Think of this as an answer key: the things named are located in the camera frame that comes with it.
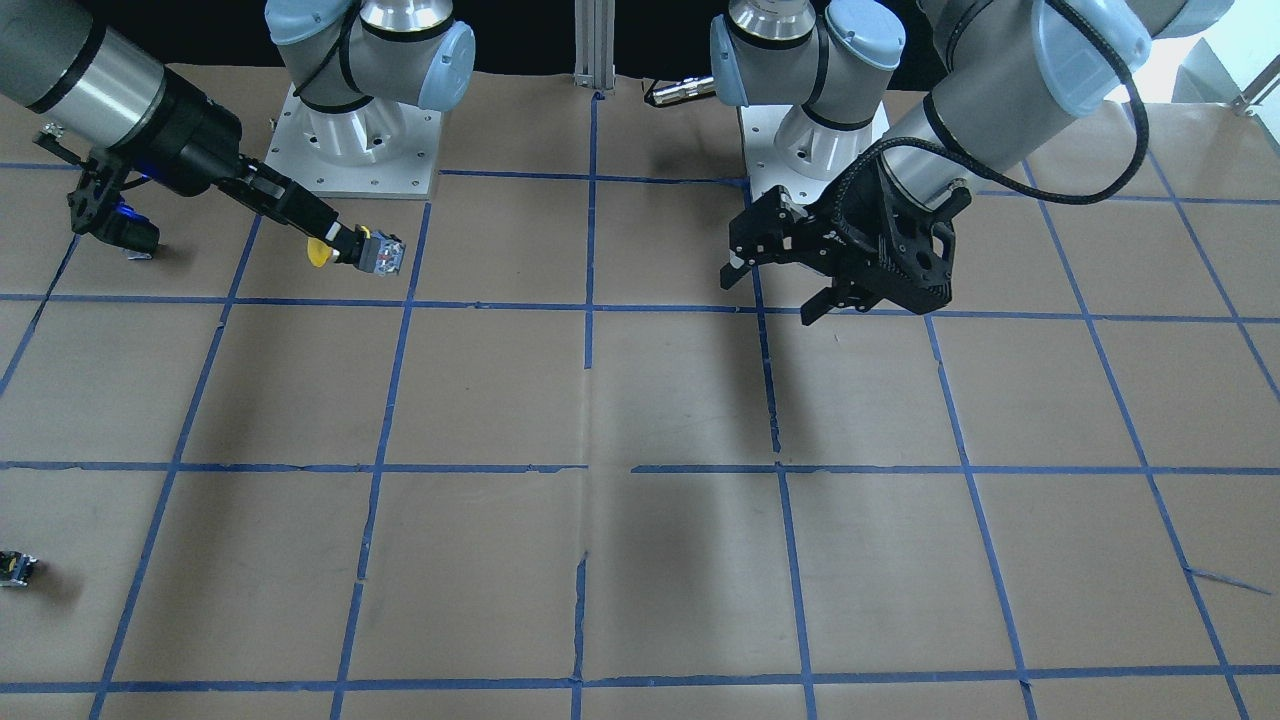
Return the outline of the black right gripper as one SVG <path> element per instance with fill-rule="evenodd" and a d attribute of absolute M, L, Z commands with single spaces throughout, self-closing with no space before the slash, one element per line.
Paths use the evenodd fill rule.
<path fill-rule="evenodd" d="M 164 76 L 157 105 L 131 140 L 131 165 L 183 197 L 239 178 L 236 200 L 307 238 L 311 263 L 362 263 L 367 228 L 349 228 L 310 190 L 260 160 L 242 160 L 242 124 L 182 76 Z"/>

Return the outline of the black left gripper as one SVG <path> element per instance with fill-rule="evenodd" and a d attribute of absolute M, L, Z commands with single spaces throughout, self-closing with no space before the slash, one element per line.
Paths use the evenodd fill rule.
<path fill-rule="evenodd" d="M 957 179 L 937 209 L 922 208 L 881 165 L 861 169 L 842 199 L 828 187 L 806 208 L 774 186 L 731 220 L 719 287 L 732 288 L 754 266 L 800 264 L 831 279 L 800 306 L 803 325 L 835 309 L 867 313 L 883 300 L 941 309 L 954 295 L 954 218 L 970 204 Z"/>

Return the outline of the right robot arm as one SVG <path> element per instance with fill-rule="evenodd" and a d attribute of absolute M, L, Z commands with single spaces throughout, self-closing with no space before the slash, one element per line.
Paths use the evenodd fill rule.
<path fill-rule="evenodd" d="M 125 191 L 155 182 L 184 197 L 218 190 L 301 232 L 315 266 L 401 269 L 404 245 L 338 211 L 244 154 L 229 109 L 169 67 L 178 60 L 274 63 L 291 77 L 298 136 L 324 167 L 370 167 L 410 146 L 410 109 L 449 111 L 474 72 L 476 37 L 451 1 L 180 1 L 163 12 L 178 40 L 136 44 L 113 20 L 150 3 L 5 1 L 3 95 L 44 118 L 40 147 L 79 168 L 72 229 L 147 258 L 159 229 Z"/>

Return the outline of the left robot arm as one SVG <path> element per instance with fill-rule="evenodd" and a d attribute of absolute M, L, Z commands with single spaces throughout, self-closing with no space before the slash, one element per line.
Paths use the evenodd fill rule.
<path fill-rule="evenodd" d="M 780 151 L 823 181 L 803 202 L 781 184 L 730 223 L 730 290 L 754 266 L 801 264 L 829 278 L 800 309 L 890 301 L 915 314 L 954 296 L 954 218 L 984 182 L 1046 202 L 1089 205 L 1137 174 L 1149 120 L 1133 74 L 1158 38 L 1207 29 L 1228 1 L 922 1 L 945 73 L 881 137 L 867 128 L 899 68 L 904 23 L 878 1 L 732 1 L 710 23 L 716 91 L 732 108 L 786 106 Z M 1053 193 L 1009 170 L 1116 87 L 1130 97 L 1135 147 L 1092 193 Z"/>

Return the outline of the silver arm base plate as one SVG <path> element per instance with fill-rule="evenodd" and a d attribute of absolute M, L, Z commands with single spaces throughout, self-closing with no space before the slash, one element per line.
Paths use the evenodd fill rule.
<path fill-rule="evenodd" d="M 265 163 L 321 199 L 426 201 L 445 117 L 384 99 L 325 114 L 289 87 Z"/>
<path fill-rule="evenodd" d="M 883 102 L 869 124 L 852 131 L 819 126 L 799 106 L 755 105 L 737 114 L 750 199 L 781 187 L 797 205 L 814 202 L 890 127 Z"/>

